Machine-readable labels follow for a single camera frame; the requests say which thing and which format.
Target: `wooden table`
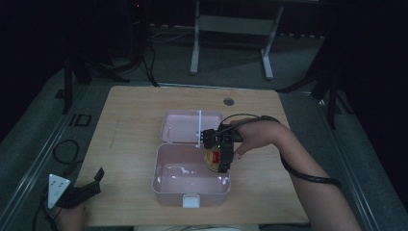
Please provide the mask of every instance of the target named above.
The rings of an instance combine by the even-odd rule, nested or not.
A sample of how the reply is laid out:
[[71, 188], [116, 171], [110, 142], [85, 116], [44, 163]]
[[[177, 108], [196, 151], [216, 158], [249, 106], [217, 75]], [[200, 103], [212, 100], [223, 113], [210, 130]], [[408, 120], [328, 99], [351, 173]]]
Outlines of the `wooden table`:
[[[235, 101], [226, 106], [225, 98]], [[77, 185], [105, 170], [102, 193], [87, 203], [89, 226], [305, 223], [289, 173], [276, 147], [252, 150], [231, 170], [231, 191], [217, 207], [162, 206], [152, 190], [156, 151], [167, 110], [270, 115], [288, 125], [271, 90], [113, 87], [99, 118]]]

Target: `hand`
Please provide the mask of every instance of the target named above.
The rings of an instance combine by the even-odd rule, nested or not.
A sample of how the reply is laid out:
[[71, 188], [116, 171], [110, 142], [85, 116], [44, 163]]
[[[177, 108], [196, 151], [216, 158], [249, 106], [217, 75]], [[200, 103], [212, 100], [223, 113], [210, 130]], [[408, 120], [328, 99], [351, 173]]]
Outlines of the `hand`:
[[[247, 120], [231, 121], [231, 124], [236, 124]], [[254, 148], [266, 146], [268, 144], [276, 144], [280, 135], [290, 132], [284, 125], [270, 120], [261, 120], [249, 122], [238, 126], [236, 130], [240, 133], [243, 141], [235, 151], [235, 158], [239, 159], [247, 151]]]
[[82, 231], [85, 228], [85, 204], [81, 203], [72, 209], [57, 208], [58, 220], [63, 231]]

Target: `power strip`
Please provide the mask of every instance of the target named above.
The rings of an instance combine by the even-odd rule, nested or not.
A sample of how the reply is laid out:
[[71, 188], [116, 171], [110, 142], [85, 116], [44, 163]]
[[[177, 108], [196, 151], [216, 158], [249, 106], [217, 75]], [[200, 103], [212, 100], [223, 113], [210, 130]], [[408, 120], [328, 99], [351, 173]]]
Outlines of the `power strip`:
[[48, 182], [48, 208], [52, 209], [65, 190], [71, 184], [71, 181], [58, 175], [50, 174]]

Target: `black cable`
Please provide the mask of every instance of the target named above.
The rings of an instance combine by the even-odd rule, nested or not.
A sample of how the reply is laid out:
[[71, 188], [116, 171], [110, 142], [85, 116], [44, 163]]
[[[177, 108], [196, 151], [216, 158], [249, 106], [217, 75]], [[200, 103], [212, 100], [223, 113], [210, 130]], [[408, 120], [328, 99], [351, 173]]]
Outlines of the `black cable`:
[[57, 228], [57, 224], [55, 223], [54, 219], [51, 218], [51, 216], [48, 214], [46, 208], [45, 208], [45, 201], [48, 197], [48, 186], [46, 186], [42, 191], [41, 191], [41, 195], [39, 197], [39, 205], [36, 209], [36, 212], [34, 214], [32, 223], [31, 223], [31, 229], [32, 231], [36, 231], [37, 230], [37, 218], [39, 215], [39, 212], [42, 212], [44, 214], [44, 218], [45, 220], [48, 221], [48, 223], [50, 224], [51, 230], [52, 231], [58, 231]]
[[[154, 62], [154, 59], [155, 59], [155, 52], [153, 53], [153, 61], [152, 61], [152, 64], [151, 64], [151, 66], [153, 66], [153, 62]], [[153, 73], [152, 73], [152, 70], [151, 70], [151, 68], [149, 68], [148, 66], [147, 66], [147, 63], [146, 63], [146, 59], [144, 58], [144, 56], [141, 56], [141, 60], [142, 60], [142, 62], [143, 62], [143, 64], [144, 64], [144, 67], [146, 68], [146, 75], [147, 75], [147, 79], [150, 81], [150, 83], [154, 86], [154, 87], [159, 87], [159, 84], [156, 82], [156, 80], [153, 78]]]
[[279, 120], [277, 120], [277, 119], [274, 118], [274, 117], [267, 116], [267, 115], [262, 115], [262, 116], [258, 116], [258, 117], [255, 117], [255, 118], [250, 118], [250, 119], [247, 119], [247, 120], [238, 122], [238, 123], [236, 123], [236, 124], [233, 124], [233, 125], [231, 125], [231, 126], [228, 126], [227, 128], [225, 128], [225, 129], [223, 129], [223, 130], [221, 130], [221, 131], [216, 131], [216, 133], [213, 135], [213, 137], [216, 137], [216, 136], [218, 136], [219, 134], [222, 134], [222, 133], [224, 133], [224, 132], [230, 131], [230, 130], [232, 130], [232, 129], [236, 128], [236, 127], [239, 127], [239, 126], [241, 126], [241, 125], [244, 125], [244, 124], [246, 124], [246, 123], [251, 123], [251, 122], [256, 122], [256, 121], [263, 121], [263, 120], [269, 120], [269, 121], [279, 122]]
[[228, 116], [227, 118], [223, 119], [221, 123], [223, 123], [225, 120], [227, 120], [230, 117], [235, 117], [235, 116], [253, 116], [253, 117], [258, 117], [257, 115], [253, 115], [253, 114], [233, 114]]
[[[262, 121], [262, 120], [269, 120], [269, 121], [274, 121], [274, 122], [280, 123], [279, 120], [277, 120], [276, 118], [271, 117], [271, 116], [267, 116], [267, 115], [257, 116], [255, 118], [250, 118], [250, 119], [247, 119], [247, 120], [243, 120], [241, 122], [238, 122], [236, 124], [228, 126], [227, 128], [225, 128], [225, 129], [223, 129], [221, 131], [216, 131], [216, 133], [213, 135], [213, 137], [216, 137], [219, 134], [225, 133], [225, 132], [227, 132], [229, 130], [232, 130], [232, 129], [234, 129], [236, 127], [239, 127], [241, 125], [244, 125], [246, 123]], [[300, 178], [300, 179], [303, 179], [303, 180], [306, 180], [306, 181], [309, 181], [309, 182], [313, 182], [313, 183], [335, 185], [339, 189], [342, 188], [342, 184], [337, 179], [329, 178], [329, 177], [319, 177], [319, 176], [307, 175], [307, 174], [300, 173], [300, 172], [294, 170], [291, 166], [289, 166], [289, 164], [285, 161], [285, 159], [282, 157], [282, 155], [281, 155], [281, 162], [282, 162], [282, 165], [285, 168], [285, 170], [288, 173], [292, 174], [293, 176], [295, 176], [297, 178]]]
[[60, 213], [61, 213], [62, 210], [63, 210], [63, 208], [60, 208], [60, 210], [59, 210], [58, 213], [54, 216], [53, 219], [56, 219], [56, 218], [60, 215]]
[[300, 173], [294, 170], [291, 166], [289, 166], [289, 164], [285, 161], [282, 155], [281, 155], [281, 162], [285, 170], [297, 178], [300, 178], [302, 180], [306, 180], [309, 182], [313, 182], [313, 183], [335, 185], [339, 189], [342, 188], [342, 183], [340, 183], [340, 181], [337, 179], [329, 178], [329, 177], [319, 177], [319, 176], [307, 175], [307, 174], [303, 174], [303, 173]]
[[345, 109], [346, 112], [348, 112], [350, 115], [354, 115], [354, 111], [352, 111], [344, 102], [342, 97], [337, 93], [337, 98], [339, 99], [340, 103], [343, 105], [343, 108]]
[[[72, 157], [72, 160], [71, 160], [70, 162], [63, 161], [63, 160], [61, 160], [61, 159], [57, 156], [57, 148], [60, 147], [60, 145], [66, 143], [66, 142], [72, 142], [72, 143], [75, 145], [75, 148], [76, 148], [75, 154], [74, 154], [74, 156]], [[53, 155], [54, 159], [55, 159], [57, 162], [59, 162], [60, 164], [63, 164], [63, 165], [71, 165], [71, 164], [74, 164], [74, 163], [75, 163], [75, 164], [81, 164], [81, 163], [83, 163], [84, 160], [76, 161], [76, 159], [78, 158], [78, 154], [79, 154], [79, 144], [78, 144], [78, 142], [75, 141], [75, 140], [65, 140], [65, 141], [59, 142], [59, 143], [58, 143], [57, 145], [55, 145], [54, 148], [52, 149], [52, 155]]]
[[288, 226], [288, 227], [294, 227], [294, 228], [310, 228], [312, 224], [310, 222], [305, 223], [305, 224], [291, 224], [291, 223], [283, 223], [283, 224], [260, 224], [259, 229], [263, 230], [267, 227], [271, 226]]

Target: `human arm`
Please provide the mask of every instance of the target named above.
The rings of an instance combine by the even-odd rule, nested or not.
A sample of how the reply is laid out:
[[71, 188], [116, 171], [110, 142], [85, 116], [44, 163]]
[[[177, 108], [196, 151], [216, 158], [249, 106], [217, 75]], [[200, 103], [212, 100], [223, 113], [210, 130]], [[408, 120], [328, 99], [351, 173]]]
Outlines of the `human arm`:
[[72, 209], [58, 208], [58, 220], [63, 231], [82, 231], [85, 228], [85, 204], [81, 203]]
[[[236, 129], [243, 139], [235, 152], [236, 156], [241, 157], [251, 149], [271, 143], [279, 149], [288, 165], [297, 172], [329, 177], [286, 126], [274, 121], [256, 121]], [[315, 230], [361, 230], [337, 186], [312, 183], [293, 175], [291, 179], [300, 203]]]

